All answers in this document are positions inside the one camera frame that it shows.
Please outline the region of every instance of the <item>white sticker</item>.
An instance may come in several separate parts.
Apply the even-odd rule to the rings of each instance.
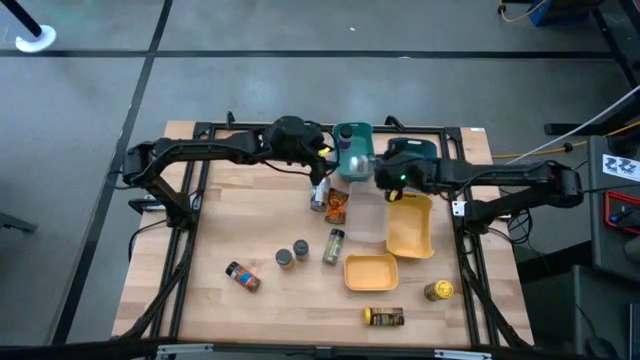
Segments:
[[[640,181],[640,161],[602,154],[602,172],[633,181]]]

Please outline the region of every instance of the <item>spice bottle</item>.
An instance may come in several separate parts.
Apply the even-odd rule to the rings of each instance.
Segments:
[[[373,326],[404,325],[402,308],[364,308],[364,323]]]
[[[291,255],[291,251],[287,249],[278,250],[276,253],[276,262],[284,270],[293,268],[293,255]]]
[[[227,266],[225,273],[251,292],[258,290],[261,283],[260,279],[235,261],[232,261],[231,264]]]
[[[342,249],[342,242],[344,241],[344,231],[340,229],[331,229],[329,234],[329,241],[327,247],[324,249],[324,255],[322,261],[327,264],[335,265],[340,256],[340,250]]]
[[[309,258],[309,244],[300,239],[293,243],[293,252],[296,254],[296,260],[305,261]]]
[[[446,300],[453,296],[453,285],[440,280],[424,287],[424,296],[431,301]]]
[[[351,140],[353,139],[353,127],[351,125],[344,125],[340,128],[338,134],[338,147],[340,150],[349,150],[351,147]]]
[[[331,180],[328,177],[322,179],[318,186],[311,187],[311,204],[309,206],[311,210],[316,212],[325,212],[327,210],[330,188]]]

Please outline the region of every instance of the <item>yellow bowl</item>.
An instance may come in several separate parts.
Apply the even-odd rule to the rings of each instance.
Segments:
[[[344,261],[344,282],[354,291],[386,291],[398,286],[398,263],[391,254],[349,255]]]
[[[397,256],[427,259],[433,256],[429,196],[405,193],[389,206],[387,250]]]

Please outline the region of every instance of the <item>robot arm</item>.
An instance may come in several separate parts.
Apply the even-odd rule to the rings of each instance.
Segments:
[[[254,165],[268,160],[309,165],[309,179],[317,185],[333,171],[337,162],[327,161],[322,152],[331,150],[316,123],[295,116],[284,116],[260,130],[239,132],[226,139],[173,140],[161,138],[129,149],[125,155],[122,178],[133,187],[145,189],[167,210],[167,225],[189,229],[194,212],[188,194],[178,193],[160,176],[177,161],[229,160]]]
[[[485,202],[454,201],[454,216],[465,230],[485,234],[499,216],[517,215],[541,205],[571,208],[582,203],[580,176],[555,161],[518,165],[472,165],[462,160],[427,159],[392,147],[376,158],[374,177],[388,201],[402,197],[405,187],[428,194],[450,192],[457,197],[475,185],[528,186],[527,189]]]

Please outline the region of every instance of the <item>black lid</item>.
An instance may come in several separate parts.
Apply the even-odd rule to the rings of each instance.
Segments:
[[[229,264],[229,266],[227,266],[227,270],[225,270],[224,272],[225,272],[227,275],[231,276],[231,273],[233,272],[233,270],[235,270],[235,268],[237,268],[237,267],[238,267],[238,265],[239,265],[239,264],[238,264],[237,262],[232,261],[232,262],[231,262],[231,264]]]
[[[331,235],[338,235],[340,237],[344,237],[344,231],[340,229],[331,229]]]
[[[345,125],[340,128],[340,136],[343,138],[350,138],[353,136],[353,127],[351,125]]]
[[[293,255],[291,255],[291,251],[287,249],[280,249],[276,253],[276,262],[280,265],[288,265],[291,261],[293,261]]]
[[[309,252],[309,244],[302,239],[296,240],[296,242],[293,243],[293,252],[296,253],[296,255],[305,255]]]

